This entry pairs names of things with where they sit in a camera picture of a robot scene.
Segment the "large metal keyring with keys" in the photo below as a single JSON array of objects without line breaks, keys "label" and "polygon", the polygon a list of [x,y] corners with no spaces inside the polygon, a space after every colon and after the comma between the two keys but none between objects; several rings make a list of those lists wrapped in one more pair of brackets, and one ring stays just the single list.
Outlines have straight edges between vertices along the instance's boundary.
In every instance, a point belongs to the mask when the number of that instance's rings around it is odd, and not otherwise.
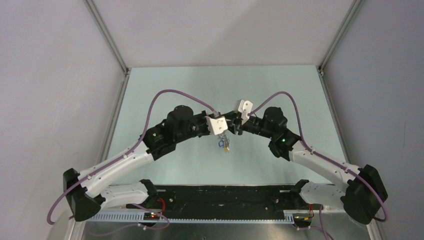
[{"label": "large metal keyring with keys", "polygon": [[226,132],[220,133],[217,135],[218,137],[218,147],[223,149],[225,153],[230,151],[230,139],[227,136]]}]

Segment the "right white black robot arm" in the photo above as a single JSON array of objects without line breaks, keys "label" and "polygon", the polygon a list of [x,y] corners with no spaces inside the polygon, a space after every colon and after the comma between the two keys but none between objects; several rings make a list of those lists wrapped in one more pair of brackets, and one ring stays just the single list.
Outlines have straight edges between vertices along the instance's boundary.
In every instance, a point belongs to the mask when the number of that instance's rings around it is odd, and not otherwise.
[{"label": "right white black robot arm", "polygon": [[317,151],[287,127],[287,118],[279,107],[268,107],[263,117],[247,116],[235,110],[223,114],[228,129],[235,135],[248,132],[270,140],[268,148],[277,158],[302,165],[335,185],[342,195],[338,198],[344,211],[358,223],[368,225],[378,218],[379,210],[387,211],[384,202],[388,192],[378,170],[332,159]]}]

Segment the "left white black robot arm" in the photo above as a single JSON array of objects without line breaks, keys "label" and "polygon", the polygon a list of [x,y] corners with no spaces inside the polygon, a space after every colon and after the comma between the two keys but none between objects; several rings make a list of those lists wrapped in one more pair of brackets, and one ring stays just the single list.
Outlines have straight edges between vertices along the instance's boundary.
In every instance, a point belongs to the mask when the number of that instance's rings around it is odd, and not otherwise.
[{"label": "left white black robot arm", "polygon": [[154,127],[115,158],[109,158],[88,169],[70,168],[63,173],[64,197],[73,219],[83,222],[104,209],[123,205],[153,208],[158,192],[149,179],[127,185],[113,183],[133,170],[150,164],[175,151],[178,143],[195,137],[218,135],[227,129],[226,120],[218,113],[194,114],[186,105],[178,105]]}]

